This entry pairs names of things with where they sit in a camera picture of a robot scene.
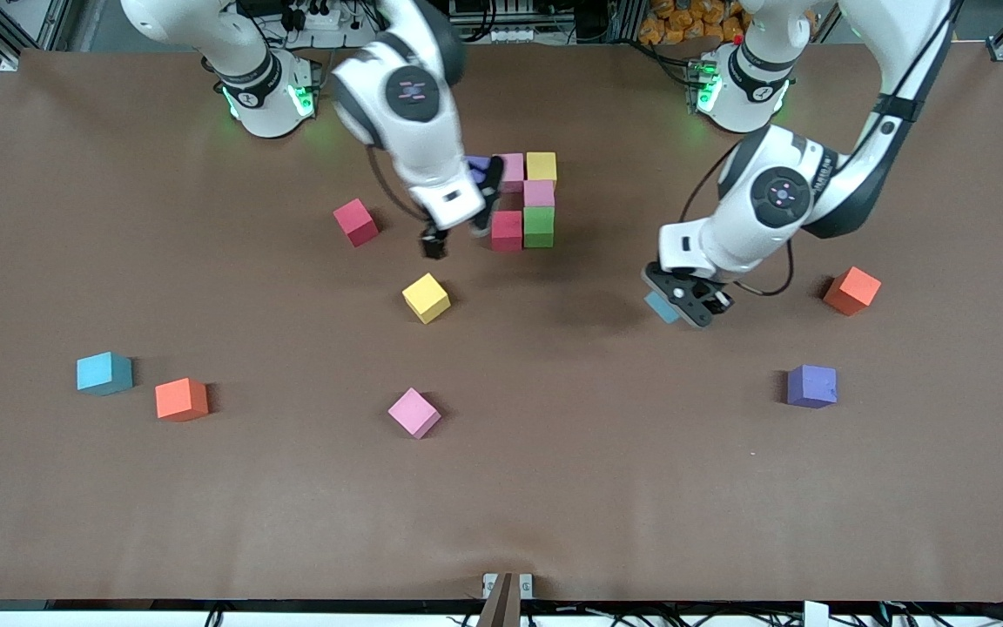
green indicator light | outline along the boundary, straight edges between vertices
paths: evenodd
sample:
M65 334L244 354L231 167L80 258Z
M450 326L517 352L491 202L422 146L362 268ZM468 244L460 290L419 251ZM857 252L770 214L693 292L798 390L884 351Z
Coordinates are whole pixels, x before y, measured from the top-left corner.
M314 106L312 106L312 96L307 92L307 89L290 86L289 95L294 99L296 112L299 112L301 117L307 117L312 114Z
M712 110L714 108L714 99L717 98L717 94L721 90L722 77L714 76L713 82L699 92L699 109L703 111Z
M227 98L227 104L230 104L230 107L231 107L231 117L234 117L235 119L239 119L239 110L236 109L236 107L235 107L235 100L231 99L231 94L228 94L227 89L223 90L223 96L224 96L224 98Z

pink cube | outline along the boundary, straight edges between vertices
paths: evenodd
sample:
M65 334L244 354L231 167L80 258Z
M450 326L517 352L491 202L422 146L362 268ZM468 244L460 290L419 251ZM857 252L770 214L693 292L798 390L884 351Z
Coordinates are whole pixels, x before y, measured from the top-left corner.
M553 182L525 182L526 207L557 207Z
M358 199L345 204L334 211L335 221L346 234L355 248L378 237L378 226L373 223L373 216Z
M417 439L425 436L428 429L439 420L439 412L435 407L411 387L405 392L405 396L393 402L393 406L389 408L389 415L405 427L409 435Z
M501 194L519 194L525 183L525 154L510 153L498 155L505 161L501 171Z
M525 238L525 212L496 211L490 219L490 250L496 253L515 253L522 249Z

purple cube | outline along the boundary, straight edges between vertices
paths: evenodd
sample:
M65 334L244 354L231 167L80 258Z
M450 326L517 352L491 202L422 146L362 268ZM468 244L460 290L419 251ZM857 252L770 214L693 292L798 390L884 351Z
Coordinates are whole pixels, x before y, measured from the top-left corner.
M826 366L798 366L788 373L788 404L819 409L839 402L839 373Z
M485 169L490 167L490 158L480 158L480 155L466 155L466 167L470 169L470 178L478 186L485 181Z

foam cube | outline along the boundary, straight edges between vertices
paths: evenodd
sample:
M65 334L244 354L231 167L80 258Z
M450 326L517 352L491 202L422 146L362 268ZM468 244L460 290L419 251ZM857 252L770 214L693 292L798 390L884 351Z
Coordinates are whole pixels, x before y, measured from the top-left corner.
M798 366L788 373L788 404L819 409L839 401L839 373L826 366Z
M98 353L76 360L76 389L94 396L134 387L134 368L118 353Z
M397 402L393 402L389 415L417 439L425 436L428 429L439 420L439 412L431 406L431 402L411 387Z
M529 153L525 155L525 179L529 182L557 184L557 153Z
M335 221L339 228L355 248L378 237L378 226L374 225L373 216L358 199L345 204L334 211Z
M557 207L557 192L552 182L525 182L526 207Z
M433 321L451 306L451 299L430 273L406 287L401 294L405 296L405 302L409 303L409 309L417 314L423 324Z
M485 182L485 169L490 167L490 158L480 158L480 155L468 155L466 167L470 169L470 178L476 186L481 186Z
M822 300L842 313L853 316L872 305L873 298L880 289L880 281L857 267L852 267L830 283L827 296L822 297Z
M555 243L555 221L557 210L554 207L526 207L525 247L552 248Z
M649 296L644 297L644 301L649 303L649 307L652 307L653 311L656 311L657 316L665 322L665 324L671 325L672 322L680 319L680 313L673 306L672 303L664 300L664 297L660 294L651 291Z
M521 194L525 189L525 155L510 153L498 158L505 161L505 170L501 171L501 194Z
M156 417L183 423L211 413L208 408L208 386L196 379L183 378L164 382L154 388Z
M497 211L490 218L490 250L517 253L525 245L525 220L521 211Z

blue cube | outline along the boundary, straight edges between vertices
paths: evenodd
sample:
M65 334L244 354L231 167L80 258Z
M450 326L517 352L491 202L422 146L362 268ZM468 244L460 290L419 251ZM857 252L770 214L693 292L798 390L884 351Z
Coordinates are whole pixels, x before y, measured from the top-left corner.
M651 291L649 296L644 297L644 301L649 303L649 307L652 307L652 310L656 311L657 316L660 316L660 319L664 320L666 324L671 325L672 322L680 319L679 311L672 306L672 303L664 300L660 294Z
M819 409L839 402L839 373L826 366L798 366L788 373L788 404Z
M130 360L118 353L92 354L76 361L76 389L106 396L134 387Z

